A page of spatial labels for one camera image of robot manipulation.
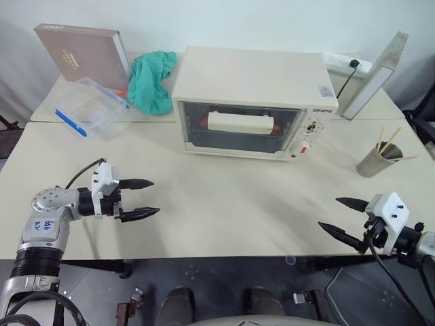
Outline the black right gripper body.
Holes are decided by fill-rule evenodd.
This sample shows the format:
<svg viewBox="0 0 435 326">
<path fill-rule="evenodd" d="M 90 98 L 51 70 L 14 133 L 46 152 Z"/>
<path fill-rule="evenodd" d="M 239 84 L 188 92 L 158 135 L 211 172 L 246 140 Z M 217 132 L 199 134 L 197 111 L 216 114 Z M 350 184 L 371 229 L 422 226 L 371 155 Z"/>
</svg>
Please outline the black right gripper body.
<svg viewBox="0 0 435 326">
<path fill-rule="evenodd" d="M 370 244 L 373 247 L 382 249 L 387 236 L 381 234 L 385 231 L 385 227 L 388 226 L 388 212 L 385 210 L 385 205 L 378 202 L 363 202 L 362 212 L 368 215 L 368 219 L 364 224 L 362 252 L 366 253 L 370 248 Z"/>
</svg>

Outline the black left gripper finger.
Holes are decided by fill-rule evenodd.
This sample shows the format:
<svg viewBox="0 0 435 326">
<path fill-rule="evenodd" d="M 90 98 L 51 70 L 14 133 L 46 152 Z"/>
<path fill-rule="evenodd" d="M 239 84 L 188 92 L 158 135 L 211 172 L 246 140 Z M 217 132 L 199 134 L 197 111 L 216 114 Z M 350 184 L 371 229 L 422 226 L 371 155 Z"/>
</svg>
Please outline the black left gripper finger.
<svg viewBox="0 0 435 326">
<path fill-rule="evenodd" d="M 145 219 L 147 217 L 150 217 L 160 211 L 160 208 L 154 208 L 154 207 L 143 207 L 138 208 L 133 211 L 127 211 L 124 212 L 122 209 L 120 209 L 119 214 L 119 220 L 122 223 L 128 223 L 132 221 L 139 221 L 142 219 Z"/>
<path fill-rule="evenodd" d="M 118 187 L 119 189 L 143 189 L 146 187 L 153 186 L 154 183 L 152 181 L 146 179 L 121 179 L 119 180 Z"/>
</svg>

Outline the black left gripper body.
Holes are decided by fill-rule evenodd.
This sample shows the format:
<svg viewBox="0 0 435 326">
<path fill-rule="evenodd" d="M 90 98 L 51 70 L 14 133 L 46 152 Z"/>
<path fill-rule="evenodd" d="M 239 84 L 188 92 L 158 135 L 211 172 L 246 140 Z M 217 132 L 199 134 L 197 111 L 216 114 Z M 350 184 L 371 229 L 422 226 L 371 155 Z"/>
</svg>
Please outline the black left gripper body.
<svg viewBox="0 0 435 326">
<path fill-rule="evenodd" d="M 109 194 L 103 195 L 101 199 L 102 214 L 112 216 L 115 219 L 121 219 L 123 214 L 121 197 L 123 183 L 123 181 L 119 181 L 117 186 Z"/>
</svg>

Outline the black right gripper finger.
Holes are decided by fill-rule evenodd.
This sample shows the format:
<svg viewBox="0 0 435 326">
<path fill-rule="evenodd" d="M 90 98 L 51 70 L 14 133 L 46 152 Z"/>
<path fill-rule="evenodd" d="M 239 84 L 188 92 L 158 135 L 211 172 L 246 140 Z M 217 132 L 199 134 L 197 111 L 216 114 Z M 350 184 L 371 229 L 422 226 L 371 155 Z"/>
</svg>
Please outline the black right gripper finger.
<svg viewBox="0 0 435 326">
<path fill-rule="evenodd" d="M 334 225 L 320 221 L 318 222 L 318 225 L 333 238 L 352 247 L 359 254 L 363 255 L 366 253 L 368 246 L 362 240 L 347 234 L 346 231 Z"/>
<path fill-rule="evenodd" d="M 345 205 L 348 208 L 351 208 L 355 211 L 363 213 L 366 210 L 369 202 L 357 198 L 349 198 L 349 197 L 339 197 L 335 199 L 337 202 Z"/>
</svg>

